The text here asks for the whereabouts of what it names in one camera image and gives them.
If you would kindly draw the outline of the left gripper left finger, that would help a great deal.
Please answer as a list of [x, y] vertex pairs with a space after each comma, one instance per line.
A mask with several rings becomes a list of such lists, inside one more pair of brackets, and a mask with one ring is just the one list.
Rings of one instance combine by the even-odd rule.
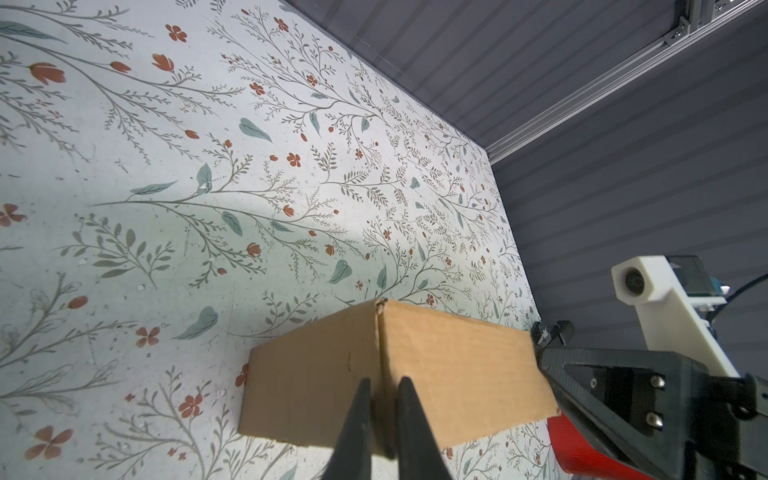
[[371, 380], [360, 381], [322, 480], [370, 480]]

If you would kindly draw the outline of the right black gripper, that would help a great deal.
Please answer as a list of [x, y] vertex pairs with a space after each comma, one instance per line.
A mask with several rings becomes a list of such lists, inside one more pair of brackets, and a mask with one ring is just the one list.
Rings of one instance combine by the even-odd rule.
[[608, 458], [686, 479], [692, 432], [691, 479], [767, 477], [765, 379], [705, 380], [706, 366], [673, 352], [546, 347], [536, 360], [561, 411]]

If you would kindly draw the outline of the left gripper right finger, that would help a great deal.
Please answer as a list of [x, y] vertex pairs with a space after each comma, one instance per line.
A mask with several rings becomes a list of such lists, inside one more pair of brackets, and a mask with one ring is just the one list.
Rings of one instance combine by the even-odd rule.
[[396, 448], [400, 480], [451, 480], [410, 377], [396, 398]]

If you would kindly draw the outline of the brown cardboard box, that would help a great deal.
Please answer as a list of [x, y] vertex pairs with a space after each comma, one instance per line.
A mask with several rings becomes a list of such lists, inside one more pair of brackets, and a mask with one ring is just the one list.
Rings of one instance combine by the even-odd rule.
[[413, 381], [441, 448], [559, 412], [528, 332], [376, 299], [253, 348], [239, 432], [331, 447], [359, 383], [369, 380], [374, 450], [390, 456], [404, 378]]

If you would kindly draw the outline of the red pencil cup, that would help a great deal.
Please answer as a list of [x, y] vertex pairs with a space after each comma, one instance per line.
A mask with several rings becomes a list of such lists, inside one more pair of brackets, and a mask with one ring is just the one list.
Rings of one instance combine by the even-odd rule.
[[565, 415], [549, 418], [547, 428], [555, 457], [567, 473], [597, 479], [651, 480], [598, 452]]

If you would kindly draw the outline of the small black device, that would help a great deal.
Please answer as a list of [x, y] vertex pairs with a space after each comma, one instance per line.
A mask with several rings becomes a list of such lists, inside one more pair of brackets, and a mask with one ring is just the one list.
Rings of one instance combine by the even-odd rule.
[[535, 322], [531, 328], [531, 339], [535, 350], [541, 350], [548, 346], [567, 346], [575, 332], [572, 322], [561, 320], [552, 325]]

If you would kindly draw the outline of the floral table mat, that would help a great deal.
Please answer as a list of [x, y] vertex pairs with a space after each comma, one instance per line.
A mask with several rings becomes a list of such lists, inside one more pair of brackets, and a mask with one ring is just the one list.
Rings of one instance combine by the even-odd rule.
[[1, 475], [317, 479], [250, 349], [376, 297], [527, 329], [485, 151], [281, 1], [1, 5]]

